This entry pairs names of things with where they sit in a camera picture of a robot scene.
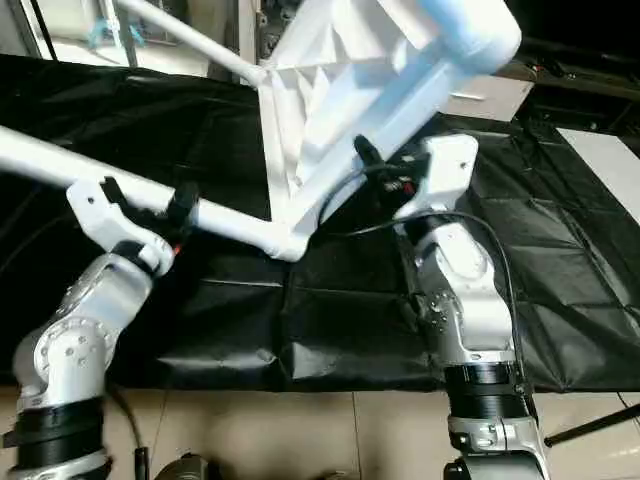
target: robotic arm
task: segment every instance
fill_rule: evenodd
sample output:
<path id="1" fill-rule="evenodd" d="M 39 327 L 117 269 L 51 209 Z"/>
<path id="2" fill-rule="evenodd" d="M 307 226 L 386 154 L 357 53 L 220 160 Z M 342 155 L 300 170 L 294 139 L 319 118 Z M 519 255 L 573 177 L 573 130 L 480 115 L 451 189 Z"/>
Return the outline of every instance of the robotic arm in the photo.
<path id="1" fill-rule="evenodd" d="M 117 184 L 77 183 L 67 190 L 83 231 L 108 253 L 96 259 L 67 291 L 51 320 L 20 344 L 14 371 L 22 386 L 18 420 L 4 437 L 17 447 L 11 479 L 103 479 L 110 458 L 102 445 L 105 372 L 121 332 L 135 318 L 156 278 L 177 251 L 196 202 L 176 194 L 164 218 L 142 228 Z"/>
<path id="2" fill-rule="evenodd" d="M 477 141 L 435 137 L 422 148 L 428 173 L 397 218 L 451 211 L 469 186 Z M 549 480 L 533 400 L 519 375 L 511 312 L 494 284 L 487 251 L 459 222 L 406 226 L 431 337 L 449 396 L 449 437 L 461 458 L 445 480 Z"/>

